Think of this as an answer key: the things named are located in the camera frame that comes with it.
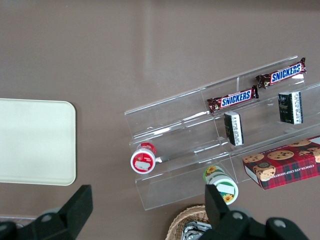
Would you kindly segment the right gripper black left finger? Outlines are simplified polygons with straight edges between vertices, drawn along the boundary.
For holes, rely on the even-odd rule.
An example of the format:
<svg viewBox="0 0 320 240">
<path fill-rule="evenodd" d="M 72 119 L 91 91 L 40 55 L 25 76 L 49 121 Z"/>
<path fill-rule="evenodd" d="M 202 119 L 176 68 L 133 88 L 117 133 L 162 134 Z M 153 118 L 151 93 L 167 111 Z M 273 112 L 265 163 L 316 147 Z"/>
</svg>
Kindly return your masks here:
<svg viewBox="0 0 320 240">
<path fill-rule="evenodd" d="M 2 240 L 75 240 L 93 211 L 91 185 L 82 185 L 57 211 L 47 212 L 23 226 L 0 223 Z"/>
</svg>

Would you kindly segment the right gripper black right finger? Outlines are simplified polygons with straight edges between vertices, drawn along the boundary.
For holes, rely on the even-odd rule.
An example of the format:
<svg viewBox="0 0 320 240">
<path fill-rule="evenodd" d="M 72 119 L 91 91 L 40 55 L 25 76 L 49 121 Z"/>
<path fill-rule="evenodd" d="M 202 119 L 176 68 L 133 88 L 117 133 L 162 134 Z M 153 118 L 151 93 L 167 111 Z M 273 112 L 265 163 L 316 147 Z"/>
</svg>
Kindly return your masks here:
<svg viewBox="0 0 320 240">
<path fill-rule="evenodd" d="M 291 220 L 268 218 L 265 224 L 240 210 L 230 210 L 213 184 L 205 186 L 205 211 L 211 224 L 201 240 L 307 240 Z"/>
</svg>

